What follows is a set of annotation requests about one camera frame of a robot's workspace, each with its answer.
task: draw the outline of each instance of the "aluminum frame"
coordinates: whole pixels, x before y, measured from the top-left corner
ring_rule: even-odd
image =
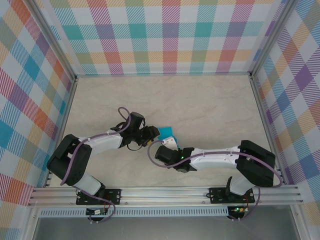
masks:
[[[79,74],[77,77],[79,79],[83,78],[114,78],[114,77],[154,77],[154,76],[239,76],[239,75],[249,75],[247,71],[234,71],[234,72],[215,72],[215,73],[140,73],[140,74],[130,74],[130,75],[121,75],[121,74],[100,74],[100,75],[84,75]]]
[[[55,55],[61,62],[64,70],[66,71],[69,78],[71,78],[74,82],[76,81],[77,74],[71,67],[64,51],[62,50],[58,40],[56,39],[54,33],[52,32],[50,26],[48,25],[45,17],[43,16],[38,4],[34,2],[34,0],[23,0],[31,15],[35,19],[36,23],[39,25],[41,32],[45,36]]]
[[[62,119],[62,122],[61,122],[61,127],[59,129],[58,136],[57,136],[56,143],[55,143],[55,149],[58,147],[59,143],[63,139],[64,133],[65,133],[65,129],[66,129],[66,125],[67,125],[67,121],[68,121],[68,117],[69,117],[70,110],[71,110],[71,106],[72,106],[72,103],[73,103],[74,98],[75,98],[77,86],[78,86],[78,82],[77,82],[77,78],[76,78],[75,81],[72,82],[72,84],[71,84],[70,97],[69,97],[68,103],[66,104],[66,107],[65,107],[65,112],[64,112],[63,119]],[[44,177],[44,179],[42,181],[41,186],[48,187],[49,185],[47,183],[48,183],[48,179],[49,179],[49,176],[50,176],[50,171],[48,169],[46,169],[44,175],[45,175],[45,177]]]
[[[284,174],[282,174],[282,178],[283,178],[284,182],[288,183],[289,179],[286,175],[286,172],[284,171],[285,168],[284,168],[282,162],[280,161],[280,153],[278,151],[278,148],[276,147],[276,143],[275,143],[275,141],[272,137],[272,134],[271,134],[271,128],[270,128],[270,125],[268,122],[266,111],[264,111],[264,107],[262,105],[262,99],[259,95],[259,90],[258,90],[258,87],[256,84],[255,76],[254,75],[250,76],[249,80],[250,80],[250,84],[251,84],[251,88],[252,88],[253,95],[255,98],[255,102],[256,102],[260,117],[261,117],[262,125],[264,127],[264,131],[265,131],[270,149],[275,155],[276,166],[279,167],[282,170],[282,172],[284,173]],[[300,238],[302,240],[315,239],[315,238],[311,238],[311,236],[310,236],[310,232],[307,228],[306,220],[304,218],[304,216],[306,216],[306,213],[305,213],[304,209],[302,208],[302,206],[294,204],[294,205],[290,205],[290,208],[291,208],[293,220],[294,220],[295,225],[297,227],[297,231],[298,231]]]
[[[285,6],[280,14],[278,20],[276,21],[274,28],[269,35],[269,38],[266,41],[264,48],[262,49],[260,55],[258,56],[255,65],[252,68],[252,76],[256,76],[263,64],[265,63],[272,47],[278,40],[282,30],[284,29],[291,13],[294,11],[295,7],[297,6],[299,0],[287,0]]]
[[[225,186],[172,186],[172,187],[108,187],[122,189],[118,207],[209,207],[236,206],[241,204],[211,204],[206,197],[209,188]],[[253,188],[255,199],[258,189]],[[29,206],[33,208],[81,208],[76,205],[76,190],[73,187],[35,188]],[[299,205],[302,196],[296,185],[283,185],[278,188],[261,188],[260,205]]]

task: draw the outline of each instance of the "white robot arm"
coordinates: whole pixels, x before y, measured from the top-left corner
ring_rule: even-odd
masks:
[[[243,156],[246,154],[257,157],[263,164]],[[272,169],[275,167],[275,155],[249,140],[243,140],[239,146],[204,150],[193,147],[178,149],[174,138],[169,137],[162,141],[155,158],[182,173],[205,168],[237,169],[241,176],[229,179],[226,197],[229,193],[242,196],[254,186],[265,188],[273,186],[274,173],[266,165]]]
[[[153,142],[160,135],[156,127],[146,126],[145,118],[141,114],[131,112],[129,115],[130,117],[125,122],[119,123],[106,133],[91,138],[78,138],[72,134],[65,136],[49,159],[47,168],[62,179],[61,184],[66,183],[91,196],[103,198],[106,195],[105,186],[86,173],[90,157],[110,149],[128,146],[131,142],[146,147],[148,143]],[[273,186],[274,173],[272,171],[248,157],[235,154],[246,152],[274,168],[275,155],[247,140],[242,141],[239,146],[226,149],[204,150],[193,147],[178,149],[174,138],[170,137],[162,142],[155,158],[168,167],[176,164],[173,168],[183,173],[204,168],[239,170],[242,173],[241,177],[230,178],[226,184],[225,195],[229,198],[231,195],[232,197],[242,196],[253,186]],[[197,157],[179,163],[194,155]]]
[[[63,138],[47,163],[47,168],[62,180],[61,185],[66,183],[89,195],[104,197],[105,186],[86,172],[90,157],[128,146],[131,142],[146,147],[160,134],[156,127],[146,126],[141,114],[129,111],[128,114],[125,122],[106,133],[91,138],[69,134]]]

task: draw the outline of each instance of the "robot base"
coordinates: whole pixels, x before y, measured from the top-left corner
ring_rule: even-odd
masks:
[[[255,202],[254,191],[249,189],[244,195],[237,195],[230,191],[232,176],[229,177],[226,187],[211,187],[206,194],[211,204],[253,204]]]
[[[113,202],[114,205],[119,205],[120,199],[121,199],[121,189],[105,189],[103,187],[101,187],[101,189],[98,191],[97,197],[109,200],[109,201]],[[84,194],[83,192],[78,191],[76,194],[75,204],[76,205],[102,205],[103,206],[105,204],[105,202],[101,201],[101,200],[97,200],[92,197],[89,197],[86,194]]]

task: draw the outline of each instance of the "pastel plaid backdrop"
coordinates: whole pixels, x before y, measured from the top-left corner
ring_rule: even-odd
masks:
[[[320,0],[300,0],[257,75],[289,183],[320,236]]]
[[[15,240],[72,82],[22,0],[0,0],[0,33],[0,240]]]
[[[264,23],[280,1],[37,2],[75,71],[78,62],[86,75],[122,75],[247,72],[262,40],[259,36],[267,34],[260,49],[268,38],[270,30],[263,29]],[[43,2],[50,3],[51,12]]]
[[[280,5],[279,5],[279,7],[278,7],[278,9],[277,9],[277,11],[276,11],[276,13],[275,13],[275,15],[273,16],[273,19],[272,19],[272,21],[271,21],[271,23],[270,23],[267,31],[265,32],[265,35],[264,35],[264,37],[263,37],[263,39],[262,39],[262,41],[261,41],[261,43],[260,43],[260,45],[259,45],[259,48],[258,48],[258,50],[256,51],[256,53],[255,53],[255,55],[254,55],[253,61],[252,61],[251,65],[250,65],[250,67],[249,67],[249,69],[248,69],[248,72],[252,72],[252,70],[253,70],[253,68],[254,68],[254,66],[255,66],[255,64],[256,64],[256,62],[257,62],[257,60],[258,60],[258,58],[259,58],[259,56],[260,56],[260,54],[261,54],[261,51],[262,51],[262,50],[264,49],[264,47],[266,46],[266,43],[267,43],[267,41],[268,41],[268,39],[269,39],[269,37],[270,37],[270,34],[271,34],[272,31],[274,30],[274,27],[275,27],[275,25],[276,25],[276,22],[278,21],[278,19],[279,19],[281,13],[282,13],[282,11],[283,11],[283,9],[284,9],[287,1],[288,1],[288,0],[281,0],[281,3],[280,3]]]

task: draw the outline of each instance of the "table surface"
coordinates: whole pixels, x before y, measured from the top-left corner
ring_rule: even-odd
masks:
[[[123,121],[117,111],[121,106],[144,115],[149,126],[172,127],[182,148],[224,149],[251,140],[269,149],[246,75],[80,78],[64,134],[106,132]],[[218,186],[239,175],[226,168],[188,173],[159,168],[149,161],[147,148],[126,147],[91,157],[86,170],[109,187]],[[50,186],[60,182],[54,176]]]

